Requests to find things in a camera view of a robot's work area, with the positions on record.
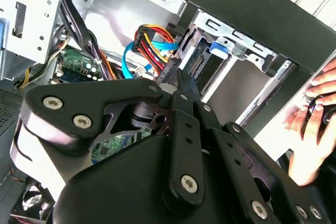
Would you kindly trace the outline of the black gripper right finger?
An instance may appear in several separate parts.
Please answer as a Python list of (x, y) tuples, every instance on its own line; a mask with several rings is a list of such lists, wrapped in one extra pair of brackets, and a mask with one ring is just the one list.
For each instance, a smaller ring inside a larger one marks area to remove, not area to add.
[(220, 125), (186, 77), (191, 118), (186, 126), (187, 223), (326, 223), (327, 216), (235, 123)]

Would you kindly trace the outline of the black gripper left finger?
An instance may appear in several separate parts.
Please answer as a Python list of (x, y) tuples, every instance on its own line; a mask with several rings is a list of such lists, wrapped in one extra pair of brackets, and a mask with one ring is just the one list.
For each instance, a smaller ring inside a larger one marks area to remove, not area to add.
[(95, 144), (139, 128), (162, 135), (172, 110), (191, 114), (187, 76), (178, 71), (176, 85), (140, 78), (34, 87), (23, 98), (11, 159), (59, 197), (91, 167)]

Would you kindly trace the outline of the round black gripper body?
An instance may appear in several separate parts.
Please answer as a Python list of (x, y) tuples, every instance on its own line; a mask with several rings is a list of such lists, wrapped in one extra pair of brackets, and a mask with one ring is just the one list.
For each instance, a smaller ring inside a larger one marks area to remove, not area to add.
[(77, 174), (53, 223), (251, 223), (252, 177), (232, 135), (202, 103), (172, 110), (146, 137)]

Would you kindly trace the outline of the person's bare hand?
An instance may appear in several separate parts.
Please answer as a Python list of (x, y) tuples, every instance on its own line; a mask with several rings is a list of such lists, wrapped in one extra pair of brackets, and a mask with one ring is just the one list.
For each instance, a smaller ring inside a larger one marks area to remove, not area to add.
[(293, 149), (289, 162), (289, 176), (299, 186), (306, 186), (318, 177), (319, 168), (335, 148), (335, 115), (323, 132), (320, 131), (324, 109), (335, 105), (335, 60), (323, 68), (323, 74), (311, 81), (306, 91), (309, 97), (329, 93), (318, 98), (311, 117), (306, 121), (308, 107), (304, 105), (284, 123), (289, 138), (299, 145)]

